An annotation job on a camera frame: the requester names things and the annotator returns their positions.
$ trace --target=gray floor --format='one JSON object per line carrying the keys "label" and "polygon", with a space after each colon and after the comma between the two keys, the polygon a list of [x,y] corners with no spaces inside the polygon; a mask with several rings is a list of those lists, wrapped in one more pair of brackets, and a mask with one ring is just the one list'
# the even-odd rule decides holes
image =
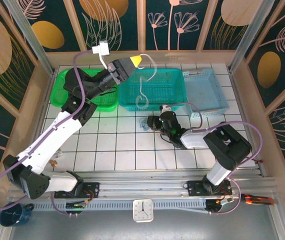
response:
{"label": "gray floor", "polygon": [[132,211],[87,211],[78,218],[33,212],[10,240],[277,240],[267,206],[241,204],[226,215],[156,210],[154,220],[136,223]]}

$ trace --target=black mounting bracket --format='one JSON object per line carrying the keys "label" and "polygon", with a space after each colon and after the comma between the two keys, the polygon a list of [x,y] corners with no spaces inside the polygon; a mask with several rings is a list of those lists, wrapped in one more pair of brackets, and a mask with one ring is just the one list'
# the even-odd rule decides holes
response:
{"label": "black mounting bracket", "polygon": [[[224,180],[221,183],[221,188],[228,194],[232,195],[232,187],[229,180]],[[187,190],[189,197],[200,197],[200,196],[223,196],[226,193],[223,190],[219,190],[218,192],[214,194],[210,194],[205,188],[204,188],[204,182],[202,180],[197,181],[187,181]]]}
{"label": "black mounting bracket", "polygon": [[70,194],[67,191],[56,191],[54,193],[54,198],[55,199],[88,199],[88,194],[90,196],[93,195],[93,198],[96,199],[98,198],[99,195],[99,182],[84,182],[82,184],[82,189],[79,191],[79,194],[77,196]]}

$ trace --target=green basket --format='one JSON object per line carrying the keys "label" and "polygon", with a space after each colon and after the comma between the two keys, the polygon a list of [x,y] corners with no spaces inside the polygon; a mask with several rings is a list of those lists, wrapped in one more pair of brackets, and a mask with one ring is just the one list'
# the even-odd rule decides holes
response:
{"label": "green basket", "polygon": [[[68,92],[64,89],[65,77],[70,69],[63,70],[58,74],[56,82],[51,91],[50,102],[55,107],[61,108],[68,99]],[[89,76],[95,76],[101,71],[101,69],[81,69]],[[116,91],[106,94],[104,96],[96,97],[92,102],[96,104],[97,111],[99,112],[112,112],[118,105],[118,86],[116,85]]]}

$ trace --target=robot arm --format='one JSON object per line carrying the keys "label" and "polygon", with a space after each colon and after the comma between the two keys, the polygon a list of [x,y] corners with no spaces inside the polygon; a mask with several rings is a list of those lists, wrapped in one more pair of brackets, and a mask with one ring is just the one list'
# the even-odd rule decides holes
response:
{"label": "robot arm", "polygon": [[[126,81],[134,73],[141,60],[140,56],[114,60],[108,64],[107,69],[97,73],[94,77],[78,69],[85,90],[85,104],[73,118],[56,126],[81,105],[82,95],[75,71],[73,68],[69,70],[64,84],[64,89],[69,92],[69,98],[56,119],[28,148],[17,156],[8,155],[4,159],[3,164],[7,170],[25,156],[28,157],[7,174],[9,181],[30,199],[36,199],[45,192],[54,191],[65,191],[77,196],[82,191],[84,182],[77,174],[72,171],[43,172],[44,168],[57,149],[92,117],[97,105],[91,100],[103,93],[108,94],[107,91],[112,90],[114,85]],[[29,155],[28,153],[34,146],[38,147]]]}
{"label": "robot arm", "polygon": [[220,190],[225,178],[252,150],[251,144],[229,124],[209,133],[194,132],[182,128],[176,114],[167,105],[162,105],[160,112],[160,116],[149,116],[147,119],[152,130],[160,131],[162,136],[167,136],[169,142],[179,149],[209,148],[217,159],[202,180],[203,188],[211,195]]}

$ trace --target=white connector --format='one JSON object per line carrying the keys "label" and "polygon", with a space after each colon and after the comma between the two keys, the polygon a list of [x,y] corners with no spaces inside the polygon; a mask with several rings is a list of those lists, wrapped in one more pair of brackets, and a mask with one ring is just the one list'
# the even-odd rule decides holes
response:
{"label": "white connector", "polygon": [[92,53],[93,54],[99,54],[99,60],[103,67],[107,69],[107,65],[103,59],[103,56],[107,56],[110,54],[109,52],[109,45],[107,41],[100,41],[98,46],[92,47]]}
{"label": "white connector", "polygon": [[220,204],[223,206],[225,204],[232,203],[233,201],[234,201],[234,199],[231,198],[231,197],[230,198],[225,198],[225,199],[220,201]]}
{"label": "white connector", "polygon": [[110,55],[109,45],[107,41],[100,41],[98,46],[92,47],[93,54],[99,54],[101,56]]}

